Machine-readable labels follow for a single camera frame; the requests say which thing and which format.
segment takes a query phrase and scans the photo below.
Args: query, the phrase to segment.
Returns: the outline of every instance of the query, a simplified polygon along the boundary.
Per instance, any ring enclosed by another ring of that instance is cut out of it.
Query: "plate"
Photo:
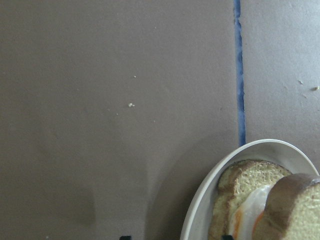
[[[247,143],[222,159],[205,177],[189,206],[180,240],[208,239],[218,179],[229,165],[247,159],[266,160],[285,167],[293,174],[319,175],[309,158],[290,143],[277,139],[261,139]]]

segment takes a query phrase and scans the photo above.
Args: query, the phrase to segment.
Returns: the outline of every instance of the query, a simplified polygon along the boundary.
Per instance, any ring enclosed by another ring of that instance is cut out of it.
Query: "black object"
[[[131,236],[121,236],[119,240],[132,240]]]
[[[223,235],[221,236],[221,240],[234,240],[234,238],[231,235]]]

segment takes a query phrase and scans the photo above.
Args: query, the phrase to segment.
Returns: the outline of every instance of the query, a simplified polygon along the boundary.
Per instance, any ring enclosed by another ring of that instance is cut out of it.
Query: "bread slice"
[[[220,240],[228,234],[232,214],[253,190],[274,185],[290,174],[282,166],[263,160],[244,160],[229,166],[219,179],[208,239]]]
[[[320,239],[320,177],[293,174],[271,189],[252,240]]]

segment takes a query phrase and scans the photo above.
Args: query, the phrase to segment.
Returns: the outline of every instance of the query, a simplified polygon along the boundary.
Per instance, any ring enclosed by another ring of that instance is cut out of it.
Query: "blue tape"
[[[235,35],[235,66],[236,66],[236,96],[238,110],[238,137],[239,146],[246,144],[246,115],[245,115],[245,91],[244,91],[244,65],[242,60],[242,37],[240,0],[233,0],[234,4],[234,35]]]

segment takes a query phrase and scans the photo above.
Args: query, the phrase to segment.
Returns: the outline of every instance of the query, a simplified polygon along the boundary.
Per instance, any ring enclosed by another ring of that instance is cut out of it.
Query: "egg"
[[[232,214],[229,235],[234,240],[251,240],[257,221],[262,217],[271,185],[264,185],[252,191],[246,200]]]

